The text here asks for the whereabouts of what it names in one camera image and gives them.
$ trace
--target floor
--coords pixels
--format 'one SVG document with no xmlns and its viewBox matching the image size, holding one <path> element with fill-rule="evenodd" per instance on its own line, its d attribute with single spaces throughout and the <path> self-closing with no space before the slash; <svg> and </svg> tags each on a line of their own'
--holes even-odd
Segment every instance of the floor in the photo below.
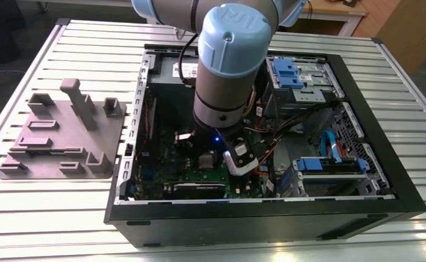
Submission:
<svg viewBox="0 0 426 262">
<path fill-rule="evenodd" d="M 0 70 L 26 71 L 41 44 L 57 18 L 112 22 L 144 22 L 126 7 L 102 7 L 96 5 L 49 4 L 48 12 L 40 13 L 33 2 L 18 2 L 26 27 L 13 32 L 20 46 L 21 56 L 16 61 L 1 64 Z M 411 78 L 426 96 L 426 62 Z M 0 73 L 0 112 L 21 79 L 20 73 Z"/>
</svg>

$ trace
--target metal slotted table surface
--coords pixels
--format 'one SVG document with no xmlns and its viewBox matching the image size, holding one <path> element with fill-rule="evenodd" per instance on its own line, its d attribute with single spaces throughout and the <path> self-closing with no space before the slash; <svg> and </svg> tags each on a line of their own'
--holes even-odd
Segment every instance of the metal slotted table surface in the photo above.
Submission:
<svg viewBox="0 0 426 262">
<path fill-rule="evenodd" d="M 142 45 L 183 45 L 188 38 L 177 41 L 172 28 L 156 25 L 76 20 L 56 25 L 0 114 L 0 164 L 32 93 L 68 99 L 60 79 L 78 78 L 93 101 L 110 96 L 130 102 Z M 341 56 L 426 201 L 426 100 L 383 45 L 364 38 L 277 33 L 269 49 Z M 109 183 L 0 180 L 0 260 L 426 261 L 426 213 L 347 240 L 133 248 L 102 224 Z"/>
</svg>

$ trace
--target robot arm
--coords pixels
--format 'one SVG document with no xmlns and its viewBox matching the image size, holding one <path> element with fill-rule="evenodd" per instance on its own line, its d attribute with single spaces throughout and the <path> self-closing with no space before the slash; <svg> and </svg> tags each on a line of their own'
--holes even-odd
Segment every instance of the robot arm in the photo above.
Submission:
<svg viewBox="0 0 426 262">
<path fill-rule="evenodd" d="M 211 128 L 239 120 L 277 26 L 307 0 L 132 0 L 138 15 L 199 34 L 193 114 Z"/>
</svg>

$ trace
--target ur logo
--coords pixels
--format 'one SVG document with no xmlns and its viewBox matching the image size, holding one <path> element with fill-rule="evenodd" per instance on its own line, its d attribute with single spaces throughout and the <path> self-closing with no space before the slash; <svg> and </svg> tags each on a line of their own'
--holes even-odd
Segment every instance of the ur logo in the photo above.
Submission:
<svg viewBox="0 0 426 262">
<path fill-rule="evenodd" d="M 243 28 L 247 28 L 247 29 L 251 28 L 255 18 L 256 16 L 233 12 L 233 10 L 229 8 L 225 10 L 224 14 L 220 17 L 220 19 L 224 19 L 229 22 L 240 23 Z"/>
</svg>

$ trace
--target wooden cabinet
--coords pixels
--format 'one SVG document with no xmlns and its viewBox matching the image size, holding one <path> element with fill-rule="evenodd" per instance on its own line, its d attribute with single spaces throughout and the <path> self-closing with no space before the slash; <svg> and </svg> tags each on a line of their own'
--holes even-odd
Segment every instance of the wooden cabinet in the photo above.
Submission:
<svg viewBox="0 0 426 262">
<path fill-rule="evenodd" d="M 353 37 L 377 37 L 407 73 L 426 59 L 426 0 L 360 0 L 368 10 Z"/>
</svg>

